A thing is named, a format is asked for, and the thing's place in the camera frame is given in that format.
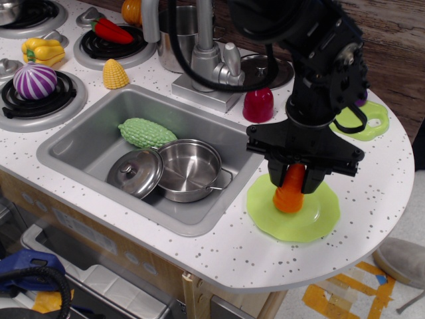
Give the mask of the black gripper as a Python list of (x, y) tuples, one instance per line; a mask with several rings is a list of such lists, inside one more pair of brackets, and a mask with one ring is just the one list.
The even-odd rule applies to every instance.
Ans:
[(254, 124), (246, 129), (246, 149), (268, 161), (270, 181), (283, 186), (289, 166), (302, 164), (302, 193), (313, 193), (326, 175), (354, 176), (365, 157), (362, 149), (334, 133), (329, 126), (303, 127), (287, 119), (272, 124)]

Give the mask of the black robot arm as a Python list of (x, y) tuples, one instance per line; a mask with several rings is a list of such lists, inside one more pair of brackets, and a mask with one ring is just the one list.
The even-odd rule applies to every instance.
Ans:
[(229, 1), (228, 7), (241, 35), (286, 49), (295, 72), (287, 119), (249, 126), (247, 150), (265, 157), (276, 186), (283, 184), (290, 165), (304, 165), (305, 194), (327, 174), (354, 176), (364, 152), (330, 128), (369, 87), (362, 32), (354, 20), (336, 1)]

